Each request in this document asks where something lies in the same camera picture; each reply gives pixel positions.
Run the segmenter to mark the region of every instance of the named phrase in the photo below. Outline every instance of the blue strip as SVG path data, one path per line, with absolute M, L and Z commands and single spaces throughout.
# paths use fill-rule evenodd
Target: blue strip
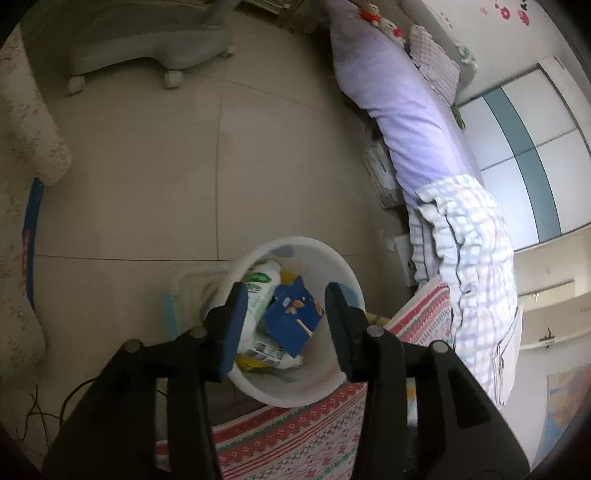
M 25 288 L 31 308 L 35 311 L 35 294 L 33 291 L 33 262 L 35 260 L 35 237 L 37 236 L 37 221 L 39 220 L 39 208 L 45 185 L 38 178 L 33 179 L 25 221 L 22 225 L 22 259 L 23 275 L 25 277 Z
M 166 328 L 168 338 L 174 340 L 178 337 L 177 319 L 174 316 L 174 299 L 171 295 L 164 296 L 164 316 L 166 318 Z
M 560 236 L 560 221 L 550 182 L 521 117 L 501 88 L 485 94 L 483 98 L 503 130 L 521 171 L 540 242 Z

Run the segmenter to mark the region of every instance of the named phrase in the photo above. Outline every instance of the green label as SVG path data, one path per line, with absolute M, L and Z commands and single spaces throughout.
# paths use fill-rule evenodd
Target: green label
M 245 282 L 255 281 L 257 283 L 269 283 L 271 277 L 262 272 L 253 272 L 244 277 Z

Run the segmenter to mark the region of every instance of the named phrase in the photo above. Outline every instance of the screw head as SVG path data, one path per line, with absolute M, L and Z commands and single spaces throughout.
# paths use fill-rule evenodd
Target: screw head
M 370 325 L 367 329 L 369 336 L 379 338 L 384 334 L 384 329 L 380 325 Z
M 140 342 L 138 339 L 131 339 L 131 340 L 127 340 L 123 347 L 125 348 L 125 351 L 128 353 L 135 353 L 137 352 L 140 348 L 142 348 L 142 342 Z
M 193 338 L 205 338 L 205 336 L 207 335 L 207 330 L 205 329 L 205 327 L 198 325 L 196 327 L 191 328 L 191 331 L 189 331 L 189 335 Z
M 431 345 L 433 351 L 437 353 L 446 353 L 449 350 L 449 345 L 446 342 L 438 340 Z

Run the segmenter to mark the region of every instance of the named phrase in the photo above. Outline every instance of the stuffed toy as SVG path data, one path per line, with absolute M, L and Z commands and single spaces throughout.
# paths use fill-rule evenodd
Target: stuffed toy
M 359 6 L 359 16 L 363 18 L 366 22 L 371 23 L 374 27 L 379 26 L 379 9 L 374 4 L 363 4 L 363 6 Z
M 402 30 L 400 30 L 396 25 L 394 25 L 390 20 L 384 17 L 380 18 L 378 28 L 390 40 L 396 41 L 400 43 L 402 46 L 404 46 L 405 41 L 402 37 Z
M 462 63 L 471 65 L 472 68 L 476 70 L 478 68 L 478 65 L 476 65 L 476 57 L 470 51 L 470 49 L 466 47 L 463 43 L 456 43 L 456 48 Z

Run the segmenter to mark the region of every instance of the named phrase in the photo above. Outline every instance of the white wardrobe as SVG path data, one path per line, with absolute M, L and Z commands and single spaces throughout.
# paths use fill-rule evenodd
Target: white wardrobe
M 591 106 L 558 58 L 460 111 L 515 250 L 591 222 Z

